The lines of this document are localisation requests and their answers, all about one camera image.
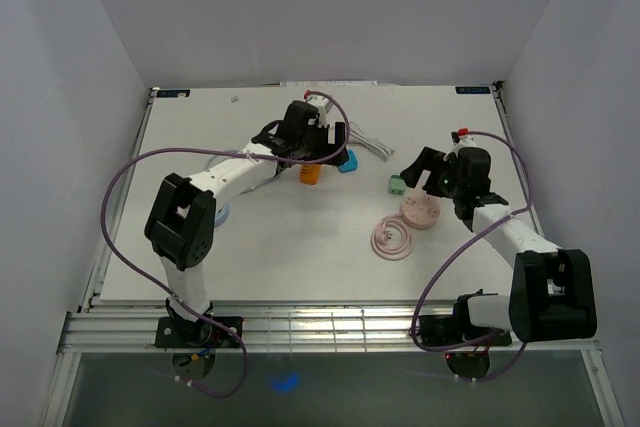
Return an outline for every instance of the green block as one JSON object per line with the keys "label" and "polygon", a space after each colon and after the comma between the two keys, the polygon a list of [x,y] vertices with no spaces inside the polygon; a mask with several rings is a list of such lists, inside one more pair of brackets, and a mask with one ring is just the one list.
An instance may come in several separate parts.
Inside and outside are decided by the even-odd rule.
{"label": "green block", "polygon": [[392,175],[389,179],[389,193],[393,195],[402,195],[407,189],[407,185],[399,175]]}

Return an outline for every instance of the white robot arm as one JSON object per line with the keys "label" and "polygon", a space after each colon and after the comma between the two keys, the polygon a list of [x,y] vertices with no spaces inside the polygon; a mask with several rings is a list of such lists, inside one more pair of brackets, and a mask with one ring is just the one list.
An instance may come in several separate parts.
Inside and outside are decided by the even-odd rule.
{"label": "white robot arm", "polygon": [[[342,165],[348,160],[342,148],[346,145],[344,123],[335,124],[335,139],[329,142],[328,104],[328,99],[315,95],[306,96],[304,102],[294,101],[282,120],[266,125],[234,154],[236,158],[188,177],[170,174],[163,180],[145,226],[145,236],[160,256],[169,287],[175,292],[175,297],[166,301],[171,330],[186,345],[202,346],[211,338],[210,324],[185,310],[180,302],[198,314],[212,314],[202,262],[213,242],[216,211],[247,189],[290,167],[292,164],[287,160],[324,160],[330,165]],[[260,155],[283,160],[252,157]]]}
{"label": "white robot arm", "polygon": [[[484,239],[513,267],[513,280],[508,296],[482,290],[461,295],[446,325],[421,322],[423,340],[431,336],[430,345],[448,345],[451,338],[470,340],[495,329],[514,332],[522,342],[593,337],[597,320],[587,256],[561,249],[515,217],[495,226],[512,209],[490,191],[491,157],[467,129],[453,132],[452,138],[450,153],[425,147],[400,175],[415,187],[422,172],[429,171],[422,188],[452,199],[456,216],[472,232],[490,229]],[[449,340],[440,342],[437,332],[445,330]]]}

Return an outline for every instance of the gray wall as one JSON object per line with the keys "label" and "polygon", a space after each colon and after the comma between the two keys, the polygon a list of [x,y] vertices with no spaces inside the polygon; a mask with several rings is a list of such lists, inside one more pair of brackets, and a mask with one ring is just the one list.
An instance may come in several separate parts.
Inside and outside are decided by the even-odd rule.
{"label": "gray wall", "polygon": [[591,257],[599,335],[640,425],[640,0],[551,0],[507,83],[545,232]]}
{"label": "gray wall", "polygon": [[548,0],[102,0],[147,85],[492,82]]}
{"label": "gray wall", "polygon": [[146,89],[99,0],[0,11],[0,425],[31,426]]}

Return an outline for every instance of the white board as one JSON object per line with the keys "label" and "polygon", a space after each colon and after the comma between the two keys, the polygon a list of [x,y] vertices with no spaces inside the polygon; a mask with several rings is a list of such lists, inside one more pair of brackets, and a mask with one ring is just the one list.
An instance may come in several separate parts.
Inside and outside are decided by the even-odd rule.
{"label": "white board", "polygon": [[[415,301],[444,260],[471,237],[442,200],[442,215],[431,230],[414,232],[414,252],[399,262],[377,257],[369,244],[374,225],[394,213],[400,197],[387,193],[389,176],[415,160],[428,145],[448,151],[450,132],[461,127],[504,135],[491,95],[457,95],[453,87],[332,87],[328,93],[367,134],[395,149],[387,163],[359,146],[359,169],[340,174],[323,167],[316,186],[298,181],[298,167],[283,178],[231,202],[229,219],[215,231],[205,260],[210,297],[220,301],[376,302]],[[239,149],[267,122],[282,118],[304,89],[264,87],[196,89],[188,98],[156,99],[142,151],[168,146]],[[332,120],[338,119],[334,110]],[[524,205],[511,156],[501,144],[478,139],[493,159],[496,192]],[[143,235],[162,179],[204,169],[208,157],[168,154],[135,170],[117,235],[117,245],[134,262],[164,279],[160,261]],[[479,242],[436,284],[432,299],[455,299],[484,288],[507,293],[511,269]],[[102,301],[160,301],[164,293],[110,261]]]}

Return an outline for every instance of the black mounting plate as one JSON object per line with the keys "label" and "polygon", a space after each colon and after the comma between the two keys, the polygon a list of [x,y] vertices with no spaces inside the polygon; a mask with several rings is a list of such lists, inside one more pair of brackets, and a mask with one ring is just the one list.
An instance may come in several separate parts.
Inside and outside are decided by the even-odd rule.
{"label": "black mounting plate", "polygon": [[[236,333],[242,338],[242,317],[211,317],[212,320],[224,325],[225,327],[235,328]],[[205,349],[213,347],[216,349],[237,349],[240,344],[222,329],[213,327],[209,342],[194,346],[185,342],[177,332],[173,329],[170,317],[161,317],[158,320],[158,328],[156,329],[156,339],[153,345],[159,349]]]}
{"label": "black mounting plate", "polygon": [[[452,315],[421,315],[418,337],[425,347],[444,347],[446,345],[464,342],[462,332],[456,326]],[[476,338],[494,332],[491,329],[475,327],[472,335],[467,338]],[[509,332],[495,334],[491,337],[491,345],[496,347],[508,347],[512,344]]]}

